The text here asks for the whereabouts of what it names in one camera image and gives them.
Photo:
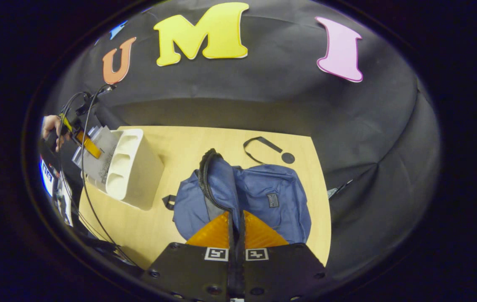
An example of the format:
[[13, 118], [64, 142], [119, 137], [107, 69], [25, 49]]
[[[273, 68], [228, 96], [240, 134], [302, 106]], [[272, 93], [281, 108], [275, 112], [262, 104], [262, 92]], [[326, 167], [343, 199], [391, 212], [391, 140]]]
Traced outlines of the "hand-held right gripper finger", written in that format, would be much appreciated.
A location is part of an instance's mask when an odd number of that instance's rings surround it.
[[232, 216], [224, 212], [190, 241], [169, 243], [142, 281], [168, 301], [228, 302], [236, 270], [232, 239]]
[[305, 243], [288, 243], [248, 211], [242, 213], [241, 231], [246, 302], [305, 302], [321, 295], [327, 274]]

